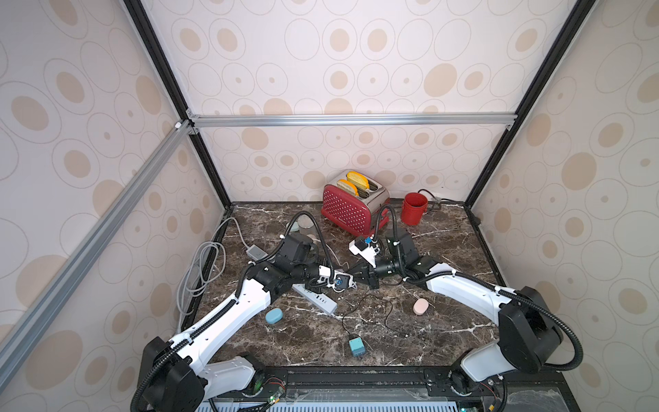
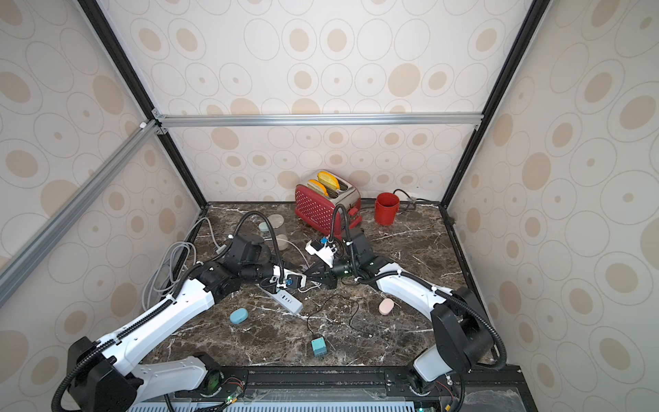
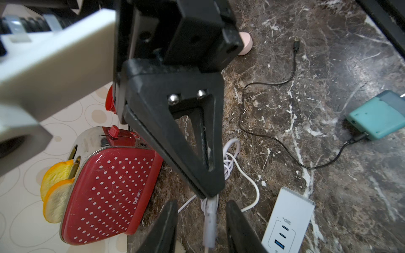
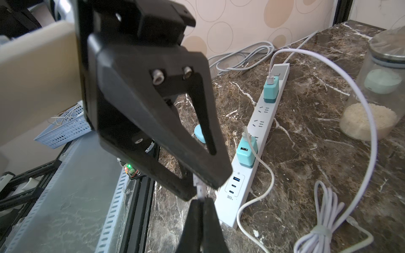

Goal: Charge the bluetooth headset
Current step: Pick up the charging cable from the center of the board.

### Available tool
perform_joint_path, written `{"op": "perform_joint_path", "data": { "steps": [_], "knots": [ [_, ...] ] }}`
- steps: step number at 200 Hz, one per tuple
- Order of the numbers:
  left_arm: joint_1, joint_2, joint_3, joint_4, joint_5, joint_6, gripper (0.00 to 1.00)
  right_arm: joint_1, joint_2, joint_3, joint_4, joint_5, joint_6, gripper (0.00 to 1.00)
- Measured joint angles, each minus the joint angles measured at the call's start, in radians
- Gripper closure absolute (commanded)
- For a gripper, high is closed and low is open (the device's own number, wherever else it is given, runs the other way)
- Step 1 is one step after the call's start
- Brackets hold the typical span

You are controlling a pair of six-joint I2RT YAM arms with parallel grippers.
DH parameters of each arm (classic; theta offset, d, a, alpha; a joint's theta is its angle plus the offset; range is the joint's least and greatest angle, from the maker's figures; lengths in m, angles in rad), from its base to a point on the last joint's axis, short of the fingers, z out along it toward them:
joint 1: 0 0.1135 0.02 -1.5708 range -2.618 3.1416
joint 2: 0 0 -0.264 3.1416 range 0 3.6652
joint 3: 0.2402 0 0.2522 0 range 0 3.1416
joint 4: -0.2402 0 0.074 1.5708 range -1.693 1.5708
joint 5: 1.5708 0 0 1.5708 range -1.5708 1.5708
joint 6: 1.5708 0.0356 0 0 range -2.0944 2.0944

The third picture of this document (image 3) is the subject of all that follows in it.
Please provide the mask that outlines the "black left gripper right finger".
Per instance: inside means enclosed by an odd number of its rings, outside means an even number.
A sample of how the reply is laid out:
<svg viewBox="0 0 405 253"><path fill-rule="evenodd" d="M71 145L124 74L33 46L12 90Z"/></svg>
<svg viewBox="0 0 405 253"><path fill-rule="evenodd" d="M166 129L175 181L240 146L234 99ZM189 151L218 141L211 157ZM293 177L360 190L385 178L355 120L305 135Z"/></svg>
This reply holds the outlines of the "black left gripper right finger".
<svg viewBox="0 0 405 253"><path fill-rule="evenodd" d="M267 252L234 200L226 205L226 231L229 253Z"/></svg>

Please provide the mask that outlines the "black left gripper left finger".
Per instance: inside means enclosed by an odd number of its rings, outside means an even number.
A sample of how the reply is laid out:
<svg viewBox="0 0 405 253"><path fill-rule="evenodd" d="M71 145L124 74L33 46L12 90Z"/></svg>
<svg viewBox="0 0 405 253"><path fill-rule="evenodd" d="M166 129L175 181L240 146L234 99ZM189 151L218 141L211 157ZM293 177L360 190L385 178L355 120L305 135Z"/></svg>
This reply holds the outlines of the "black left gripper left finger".
<svg viewBox="0 0 405 253"><path fill-rule="evenodd" d="M166 202L137 253L174 253L178 221L177 200Z"/></svg>

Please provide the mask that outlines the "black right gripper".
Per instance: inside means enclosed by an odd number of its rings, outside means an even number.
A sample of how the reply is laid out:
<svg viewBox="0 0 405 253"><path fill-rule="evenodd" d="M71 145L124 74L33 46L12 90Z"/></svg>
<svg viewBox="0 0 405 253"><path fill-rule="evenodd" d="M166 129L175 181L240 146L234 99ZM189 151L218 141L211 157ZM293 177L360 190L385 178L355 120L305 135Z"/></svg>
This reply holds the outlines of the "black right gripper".
<svg viewBox="0 0 405 253"><path fill-rule="evenodd" d="M216 196L225 186L225 83L219 72L244 48L230 3L115 1L112 6L112 94L119 121L138 132L197 196Z"/></svg>

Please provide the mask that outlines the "white power strip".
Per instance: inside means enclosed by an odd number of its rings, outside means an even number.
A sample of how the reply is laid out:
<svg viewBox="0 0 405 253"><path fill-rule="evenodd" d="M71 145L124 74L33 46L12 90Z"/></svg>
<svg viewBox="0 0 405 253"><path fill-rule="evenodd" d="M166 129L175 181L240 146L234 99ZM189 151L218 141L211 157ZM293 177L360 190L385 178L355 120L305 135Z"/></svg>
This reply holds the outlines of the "white power strip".
<svg viewBox="0 0 405 253"><path fill-rule="evenodd" d="M315 202L282 187L262 239L269 253L297 253L313 215Z"/></svg>

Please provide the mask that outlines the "teal charger with black cable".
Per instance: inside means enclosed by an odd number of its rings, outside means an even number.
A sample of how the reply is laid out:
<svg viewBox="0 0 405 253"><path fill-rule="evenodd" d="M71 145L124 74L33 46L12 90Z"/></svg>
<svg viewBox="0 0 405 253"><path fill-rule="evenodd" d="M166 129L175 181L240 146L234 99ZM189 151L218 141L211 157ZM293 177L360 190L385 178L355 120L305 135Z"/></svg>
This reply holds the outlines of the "teal charger with black cable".
<svg viewBox="0 0 405 253"><path fill-rule="evenodd" d="M380 94L378 94L377 96L370 99L369 101L367 101L366 103L364 103L362 106L358 107L357 109L349 113L349 115L346 117L346 120L350 124L352 124L353 127L355 127L360 133L352 137L348 141L346 141L334 159L332 159L326 164L316 167L308 167L300 163L299 160L297 160L292 155L287 146L277 138L268 135L262 135L259 133L253 133L251 131L246 130L242 126L242 115L245 112L246 90L253 85L265 85L276 87L288 84L289 82L293 81L297 67L296 55L299 49L300 49L300 41L294 40L293 56L292 56L293 70L289 79L279 83L252 82L244 86L241 95L242 107L240 109L240 114L238 118L238 127L244 133L255 137L269 138L271 140L278 142L296 164L308 170L317 170L328 167L333 163L335 163L342 155L344 149L350 145L358 143L364 139L368 139L370 141L380 140L405 127L405 96L400 96L399 94L391 90L385 90Z"/></svg>

